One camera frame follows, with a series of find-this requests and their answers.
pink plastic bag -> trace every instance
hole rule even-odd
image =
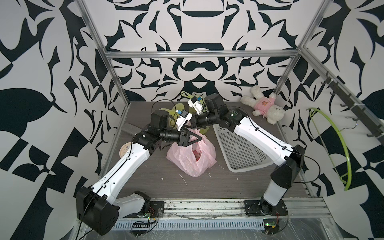
[[[168,150],[167,159],[186,174],[198,177],[216,163],[216,150],[215,146],[199,130],[190,129],[190,131],[201,136],[201,141],[188,147],[180,147],[174,142]]]

black hook rack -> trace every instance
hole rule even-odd
[[[327,79],[322,82],[322,85],[328,84],[333,90],[331,95],[337,95],[344,102],[340,104],[341,107],[348,107],[357,118],[353,118],[354,121],[361,121],[371,132],[367,134],[367,137],[376,137],[379,142],[384,145],[384,125],[379,118],[374,115],[364,103],[362,103],[351,91],[337,79]]]

white debris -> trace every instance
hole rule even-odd
[[[180,175],[180,174],[179,174]],[[184,180],[183,176],[180,175],[180,177]],[[188,186],[187,182],[184,180],[185,184]]]

pink shirt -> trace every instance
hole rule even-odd
[[[257,101],[256,105],[253,107],[254,110],[259,110],[263,117],[266,115],[268,109],[275,103],[274,98],[263,97]]]

clothes hook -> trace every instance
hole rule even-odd
[[[320,82],[320,83],[321,83],[321,85],[324,85],[324,84],[325,84],[325,82],[328,80],[328,78],[329,78],[329,76],[328,76],[328,73],[329,73],[329,71],[327,71],[327,73],[326,73],[326,77],[327,77],[327,79],[326,79],[324,82]]]
[[[344,130],[344,129],[354,129],[354,128],[358,125],[358,122],[357,122],[357,120],[356,120],[355,118],[353,118],[353,117],[345,117],[345,118],[352,118],[352,120],[355,121],[355,126],[354,126],[353,128],[345,127],[345,128],[343,128],[343,129],[341,129],[339,132],[341,132],[341,131]]]

